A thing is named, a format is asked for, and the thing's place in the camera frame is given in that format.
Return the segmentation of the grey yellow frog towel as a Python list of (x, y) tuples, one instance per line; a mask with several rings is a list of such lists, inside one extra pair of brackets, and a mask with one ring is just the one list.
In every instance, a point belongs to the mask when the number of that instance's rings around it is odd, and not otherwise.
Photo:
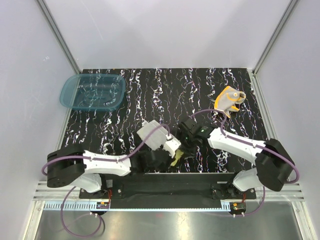
[[(137, 134), (140, 139), (144, 141), (144, 143), (152, 150), (157, 150), (160, 148), (163, 149), (166, 136), (172, 135), (165, 126), (161, 125), (156, 120), (152, 120), (150, 122), (144, 121), (142, 123), (142, 128), (137, 131)], [(176, 151), (174, 158), (172, 158), (172, 163), (170, 164), (171, 167), (174, 167), (183, 155), (183, 152), (180, 150), (180, 148)]]

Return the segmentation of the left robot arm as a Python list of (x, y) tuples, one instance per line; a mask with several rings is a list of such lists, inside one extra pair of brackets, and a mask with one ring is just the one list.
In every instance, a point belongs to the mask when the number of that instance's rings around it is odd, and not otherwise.
[(172, 162), (171, 154), (162, 148), (127, 157), (93, 153), (76, 144), (49, 153), (42, 172), (49, 188), (73, 186), (103, 198), (108, 193), (105, 176), (166, 172)]

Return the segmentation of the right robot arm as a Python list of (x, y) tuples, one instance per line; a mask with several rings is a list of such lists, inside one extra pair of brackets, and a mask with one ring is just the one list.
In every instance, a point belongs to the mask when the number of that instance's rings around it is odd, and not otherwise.
[(295, 163), (274, 138), (267, 141), (248, 139), (227, 132), (223, 127), (202, 126), (190, 117), (178, 124), (177, 138), (187, 150), (207, 145), (243, 158), (255, 166), (236, 173), (227, 185), (228, 195), (235, 199), (257, 187), (279, 192), (294, 170)]

